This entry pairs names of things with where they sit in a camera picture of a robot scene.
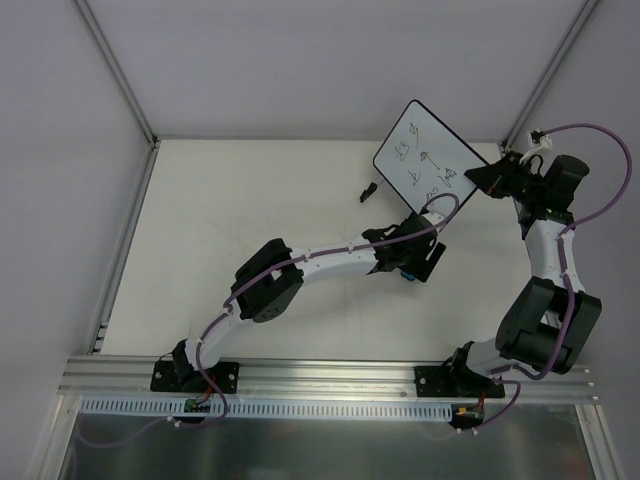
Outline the small white whiteboard black frame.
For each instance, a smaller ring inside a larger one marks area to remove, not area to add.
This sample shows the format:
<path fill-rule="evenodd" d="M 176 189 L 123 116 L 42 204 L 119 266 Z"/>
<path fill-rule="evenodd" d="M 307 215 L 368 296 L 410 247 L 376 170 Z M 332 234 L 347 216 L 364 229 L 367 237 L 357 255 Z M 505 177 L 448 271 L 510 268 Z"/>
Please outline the small white whiteboard black frame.
<path fill-rule="evenodd" d="M 466 172 L 488 162 L 422 102 L 408 103 L 373 157 L 373 167 L 414 212 L 426 207 L 442 215 L 455 195 L 461 203 L 476 186 Z"/>

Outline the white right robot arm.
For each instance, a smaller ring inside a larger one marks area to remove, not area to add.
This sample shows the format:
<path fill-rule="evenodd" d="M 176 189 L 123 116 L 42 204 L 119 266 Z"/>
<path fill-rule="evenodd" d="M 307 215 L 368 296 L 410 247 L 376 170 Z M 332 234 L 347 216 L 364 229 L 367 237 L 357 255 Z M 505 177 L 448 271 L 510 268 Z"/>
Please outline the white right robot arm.
<path fill-rule="evenodd" d="M 579 280 L 572 252 L 569 207 L 589 171 L 582 160 L 559 155 L 545 173 L 535 173 L 514 154 L 466 171 L 487 196 L 513 200 L 531 277 L 495 338 L 470 341 L 448 360 L 443 376 L 456 395 L 479 395 L 490 389 L 492 376 L 510 370 L 534 381 L 562 375 L 577 360 L 602 311 L 601 300 Z"/>

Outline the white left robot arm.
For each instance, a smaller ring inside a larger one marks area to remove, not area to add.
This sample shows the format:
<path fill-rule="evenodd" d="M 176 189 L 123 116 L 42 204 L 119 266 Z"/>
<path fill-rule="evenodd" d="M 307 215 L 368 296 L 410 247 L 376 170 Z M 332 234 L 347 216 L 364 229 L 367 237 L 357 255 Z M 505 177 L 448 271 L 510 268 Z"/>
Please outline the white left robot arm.
<path fill-rule="evenodd" d="M 235 273 L 229 297 L 210 323 L 180 341 L 171 352 L 180 392 L 201 392 L 227 345 L 244 328 L 282 315 L 304 286 L 343 275 L 400 271 L 421 283 L 431 275 L 446 247 L 438 234 L 446 225 L 436 213 L 412 213 L 399 224 L 368 229 L 328 247 L 293 248 L 281 238 L 268 241 Z"/>

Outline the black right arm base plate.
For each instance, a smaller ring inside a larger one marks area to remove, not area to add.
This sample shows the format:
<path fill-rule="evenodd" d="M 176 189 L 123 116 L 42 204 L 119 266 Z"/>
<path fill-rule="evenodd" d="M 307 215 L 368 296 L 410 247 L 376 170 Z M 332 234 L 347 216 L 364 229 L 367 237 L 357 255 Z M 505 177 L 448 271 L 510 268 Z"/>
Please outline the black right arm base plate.
<path fill-rule="evenodd" d="M 487 377 L 452 369 L 450 365 L 414 368 L 416 395 L 420 398 L 503 399 L 505 389 Z"/>

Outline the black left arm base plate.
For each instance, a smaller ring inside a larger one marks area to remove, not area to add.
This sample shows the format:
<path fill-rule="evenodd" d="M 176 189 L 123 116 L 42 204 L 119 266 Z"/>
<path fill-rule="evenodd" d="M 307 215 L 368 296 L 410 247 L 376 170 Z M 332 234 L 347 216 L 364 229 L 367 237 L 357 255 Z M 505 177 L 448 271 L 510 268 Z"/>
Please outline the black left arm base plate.
<path fill-rule="evenodd" d="M 239 370 L 239 363 L 221 361 L 213 368 L 206 369 L 205 373 L 224 394 L 235 394 Z M 197 370 L 189 367 L 186 372 L 179 374 L 178 368 L 169 359 L 160 359 L 155 362 L 149 389 L 152 392 L 200 395 L 213 391 L 211 385 Z"/>

